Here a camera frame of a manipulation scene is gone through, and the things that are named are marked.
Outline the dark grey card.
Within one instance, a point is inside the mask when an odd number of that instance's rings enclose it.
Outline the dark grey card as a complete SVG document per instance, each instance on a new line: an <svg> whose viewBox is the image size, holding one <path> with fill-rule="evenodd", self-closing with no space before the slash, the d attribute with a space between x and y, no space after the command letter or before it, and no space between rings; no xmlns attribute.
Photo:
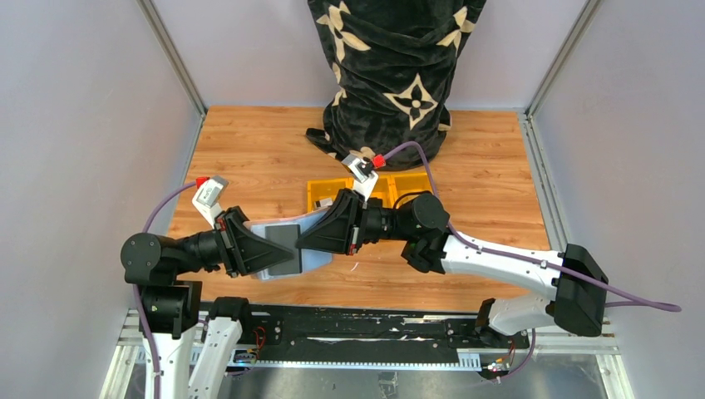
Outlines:
<svg viewBox="0 0 705 399"><path fill-rule="evenodd" d="M267 269L270 278L293 277L303 271L302 253L296 247L300 235L298 224L279 224L265 228L265 237L283 247L288 256L281 262Z"/></svg>

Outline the pink leather card holder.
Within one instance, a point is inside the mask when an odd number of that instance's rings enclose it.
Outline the pink leather card holder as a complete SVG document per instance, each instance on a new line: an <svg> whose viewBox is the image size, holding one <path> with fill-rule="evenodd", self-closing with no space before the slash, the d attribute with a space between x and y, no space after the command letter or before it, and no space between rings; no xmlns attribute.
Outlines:
<svg viewBox="0 0 705 399"><path fill-rule="evenodd" d="M301 234L313 227L323 216L324 211L317 210L291 218L246 222L245 226L252 233L275 244L283 245L286 249L292 250L294 255L293 260L257 272L256 278L260 281L292 278L330 264L333 261L332 254L312 249L298 249L295 246Z"/></svg>

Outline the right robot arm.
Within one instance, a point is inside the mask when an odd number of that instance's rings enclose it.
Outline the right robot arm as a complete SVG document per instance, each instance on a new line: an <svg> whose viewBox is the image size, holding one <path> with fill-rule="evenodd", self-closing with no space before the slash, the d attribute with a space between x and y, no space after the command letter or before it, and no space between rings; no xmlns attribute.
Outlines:
<svg viewBox="0 0 705 399"><path fill-rule="evenodd" d="M556 326L581 337L601 334L609 280L585 247L520 249L461 234L449 219L429 191L388 208L377 198L364 200L343 189L296 245L353 255L365 244L402 241L402 258L421 273L477 275L529 290L523 297L485 300L478 312L479 330L510 336Z"/></svg>

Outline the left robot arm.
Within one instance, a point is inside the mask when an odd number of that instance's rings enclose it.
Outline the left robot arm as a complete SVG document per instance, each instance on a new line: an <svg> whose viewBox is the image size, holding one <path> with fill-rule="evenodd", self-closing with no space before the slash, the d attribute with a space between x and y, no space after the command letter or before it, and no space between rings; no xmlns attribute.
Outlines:
<svg viewBox="0 0 705 399"><path fill-rule="evenodd" d="M204 346L192 365L202 284L179 276L220 268L232 277L247 276L294 258L293 250L252 233L246 222L242 210L233 207L218 213L210 230L182 239L142 232L123 244L125 281L136 287L146 361L152 366L146 397L219 395L236 344L254 333L249 300L214 300L202 334Z"/></svg>

